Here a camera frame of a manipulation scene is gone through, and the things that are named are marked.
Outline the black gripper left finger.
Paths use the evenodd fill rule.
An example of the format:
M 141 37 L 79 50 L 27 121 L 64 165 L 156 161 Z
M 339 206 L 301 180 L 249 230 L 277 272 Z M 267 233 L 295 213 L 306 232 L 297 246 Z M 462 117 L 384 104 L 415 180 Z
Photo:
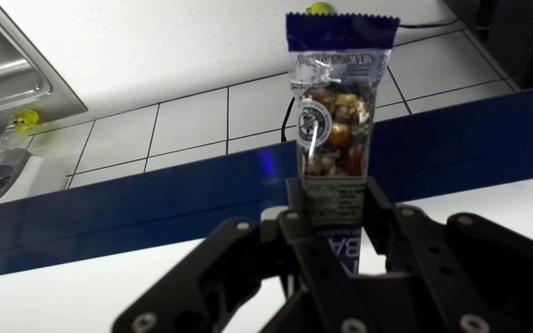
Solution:
M 282 278 L 288 300 L 260 333 L 347 333 L 354 283 L 312 226 L 308 195 L 288 182 L 291 208 L 243 228 L 223 222 L 112 324 L 112 333 L 223 333 L 264 282 Z

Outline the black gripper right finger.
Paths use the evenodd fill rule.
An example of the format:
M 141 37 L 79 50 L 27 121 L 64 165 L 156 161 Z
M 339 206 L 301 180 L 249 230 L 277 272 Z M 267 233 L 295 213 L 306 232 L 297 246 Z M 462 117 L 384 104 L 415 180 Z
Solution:
M 533 239 L 476 213 L 436 222 L 375 180 L 364 228 L 386 257 L 362 282 L 378 333 L 533 333 Z

